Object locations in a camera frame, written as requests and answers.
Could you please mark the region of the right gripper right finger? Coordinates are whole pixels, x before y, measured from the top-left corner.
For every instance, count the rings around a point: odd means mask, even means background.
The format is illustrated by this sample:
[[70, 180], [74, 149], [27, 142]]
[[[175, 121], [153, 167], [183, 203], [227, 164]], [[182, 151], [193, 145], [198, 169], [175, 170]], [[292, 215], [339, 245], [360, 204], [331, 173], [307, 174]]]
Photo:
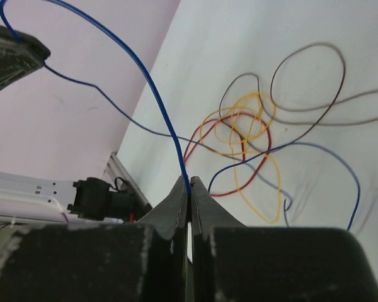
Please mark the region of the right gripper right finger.
[[196, 301], [378, 301], [378, 283], [350, 232], [246, 226], [199, 177], [191, 190]]

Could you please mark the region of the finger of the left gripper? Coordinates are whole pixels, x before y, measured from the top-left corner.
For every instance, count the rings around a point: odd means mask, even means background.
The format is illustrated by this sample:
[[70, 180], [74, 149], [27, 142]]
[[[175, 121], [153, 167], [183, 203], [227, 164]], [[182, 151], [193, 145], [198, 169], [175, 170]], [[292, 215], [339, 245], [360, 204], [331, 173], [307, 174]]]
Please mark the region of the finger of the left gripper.
[[37, 38], [20, 31], [16, 34], [20, 40], [0, 25], [0, 91], [41, 69], [50, 57], [50, 50]]

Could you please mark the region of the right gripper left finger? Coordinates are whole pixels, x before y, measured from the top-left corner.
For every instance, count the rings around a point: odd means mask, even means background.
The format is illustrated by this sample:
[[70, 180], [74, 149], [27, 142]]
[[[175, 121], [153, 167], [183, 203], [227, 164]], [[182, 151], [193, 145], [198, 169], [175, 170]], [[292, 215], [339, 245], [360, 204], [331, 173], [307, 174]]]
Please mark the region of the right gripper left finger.
[[109, 185], [74, 183], [69, 206], [89, 223], [23, 226], [0, 253], [0, 301], [184, 301], [187, 276], [186, 181], [134, 223], [131, 204]]

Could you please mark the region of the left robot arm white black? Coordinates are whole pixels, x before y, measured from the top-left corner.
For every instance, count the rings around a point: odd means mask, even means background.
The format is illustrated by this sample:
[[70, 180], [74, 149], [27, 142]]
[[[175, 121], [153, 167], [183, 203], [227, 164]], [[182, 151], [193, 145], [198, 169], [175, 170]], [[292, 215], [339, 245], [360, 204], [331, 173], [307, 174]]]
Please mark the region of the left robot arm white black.
[[[19, 32], [18, 41], [0, 25], [0, 91], [41, 69], [50, 50], [35, 37]], [[134, 221], [152, 210], [124, 166], [111, 154], [105, 174], [110, 181], [89, 177], [78, 181], [51, 181], [0, 172], [0, 219], [31, 223], [51, 219], [38, 213], [48, 207], [60, 221]]]

